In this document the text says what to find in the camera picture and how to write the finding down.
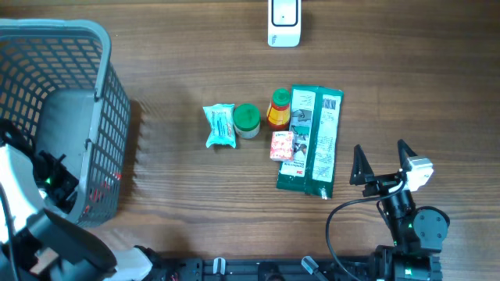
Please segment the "red sriracha bottle green cap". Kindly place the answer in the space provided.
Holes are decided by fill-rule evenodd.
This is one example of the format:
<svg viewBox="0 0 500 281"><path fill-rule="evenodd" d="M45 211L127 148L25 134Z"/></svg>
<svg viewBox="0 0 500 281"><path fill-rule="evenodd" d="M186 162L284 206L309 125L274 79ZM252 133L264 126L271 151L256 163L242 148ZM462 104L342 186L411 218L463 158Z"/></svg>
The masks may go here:
<svg viewBox="0 0 500 281"><path fill-rule="evenodd" d="M291 94L280 88L273 92L270 106L266 112L266 120L272 130L288 130L291 119Z"/></svg>

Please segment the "small red candy box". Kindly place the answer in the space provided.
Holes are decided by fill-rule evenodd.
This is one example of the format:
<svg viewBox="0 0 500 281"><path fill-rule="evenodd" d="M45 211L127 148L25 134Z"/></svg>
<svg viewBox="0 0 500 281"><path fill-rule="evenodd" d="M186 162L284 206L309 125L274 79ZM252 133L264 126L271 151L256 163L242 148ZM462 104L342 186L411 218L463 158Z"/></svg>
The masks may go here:
<svg viewBox="0 0 500 281"><path fill-rule="evenodd" d="M277 162L292 162L295 135L291 131L274 131L270 145L270 159Z"/></svg>

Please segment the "teal white tissue packet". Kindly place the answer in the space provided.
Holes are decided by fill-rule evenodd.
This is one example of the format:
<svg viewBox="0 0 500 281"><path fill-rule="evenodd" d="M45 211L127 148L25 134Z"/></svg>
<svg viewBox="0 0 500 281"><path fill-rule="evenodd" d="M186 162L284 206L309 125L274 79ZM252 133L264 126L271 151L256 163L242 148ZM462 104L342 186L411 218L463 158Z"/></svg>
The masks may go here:
<svg viewBox="0 0 500 281"><path fill-rule="evenodd" d="M236 148L234 131L234 104L216 104L203 107L205 117L210 126L210 134L205 143L207 148L214 144L229 145Z"/></svg>

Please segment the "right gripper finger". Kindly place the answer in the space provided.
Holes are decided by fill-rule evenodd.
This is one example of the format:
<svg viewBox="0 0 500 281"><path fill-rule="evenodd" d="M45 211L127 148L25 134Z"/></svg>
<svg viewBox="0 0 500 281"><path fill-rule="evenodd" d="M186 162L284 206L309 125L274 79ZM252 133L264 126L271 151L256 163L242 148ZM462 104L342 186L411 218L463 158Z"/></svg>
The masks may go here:
<svg viewBox="0 0 500 281"><path fill-rule="evenodd" d="M360 144L354 147L354 158L349 183L365 185L374 181L374 173Z"/></svg>
<svg viewBox="0 0 500 281"><path fill-rule="evenodd" d="M403 139L398 140L397 146L401 169L403 171L409 171L411 169L409 163L417 156L417 153L415 153Z"/></svg>

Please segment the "green 3M gloves package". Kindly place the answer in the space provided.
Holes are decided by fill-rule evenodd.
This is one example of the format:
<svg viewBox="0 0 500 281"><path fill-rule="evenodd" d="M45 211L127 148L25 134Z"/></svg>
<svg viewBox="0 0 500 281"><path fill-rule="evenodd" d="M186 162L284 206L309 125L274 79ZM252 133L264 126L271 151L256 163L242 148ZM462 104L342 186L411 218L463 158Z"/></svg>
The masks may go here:
<svg viewBox="0 0 500 281"><path fill-rule="evenodd" d="M291 88L289 131L294 160L280 165L277 188L332 198L344 92L316 85Z"/></svg>

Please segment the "green lid white jar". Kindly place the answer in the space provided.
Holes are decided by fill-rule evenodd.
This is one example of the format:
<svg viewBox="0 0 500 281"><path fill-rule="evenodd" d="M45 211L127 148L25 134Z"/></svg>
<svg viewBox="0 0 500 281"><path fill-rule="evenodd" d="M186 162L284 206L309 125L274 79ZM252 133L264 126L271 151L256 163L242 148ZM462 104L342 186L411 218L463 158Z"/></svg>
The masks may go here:
<svg viewBox="0 0 500 281"><path fill-rule="evenodd" d="M233 113L235 131L239 137L251 139L255 137L260 130L260 112L253 104L239 105Z"/></svg>

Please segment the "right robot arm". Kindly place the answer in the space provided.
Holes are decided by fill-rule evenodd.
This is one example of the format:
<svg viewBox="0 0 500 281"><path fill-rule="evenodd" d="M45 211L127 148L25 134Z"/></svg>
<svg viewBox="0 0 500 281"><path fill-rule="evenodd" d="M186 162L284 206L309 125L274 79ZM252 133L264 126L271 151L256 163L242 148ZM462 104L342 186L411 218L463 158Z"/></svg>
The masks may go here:
<svg viewBox="0 0 500 281"><path fill-rule="evenodd" d="M400 169L375 175L360 145L354 147L349 183L363 185L364 197L375 197L377 209L391 232L392 246L379 246L370 255L371 280L443 279L440 258L450 218L432 206L416 206L413 193L427 184L433 163L398 141Z"/></svg>

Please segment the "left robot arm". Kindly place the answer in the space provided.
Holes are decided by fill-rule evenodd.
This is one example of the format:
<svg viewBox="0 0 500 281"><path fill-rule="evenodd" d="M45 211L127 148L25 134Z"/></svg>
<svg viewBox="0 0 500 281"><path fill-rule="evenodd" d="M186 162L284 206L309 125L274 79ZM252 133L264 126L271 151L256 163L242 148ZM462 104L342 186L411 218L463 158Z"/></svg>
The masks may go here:
<svg viewBox="0 0 500 281"><path fill-rule="evenodd" d="M41 191L70 177L60 158L36 152L13 122L1 121L1 278L146 280L146 250L111 251L100 239L50 211Z"/></svg>

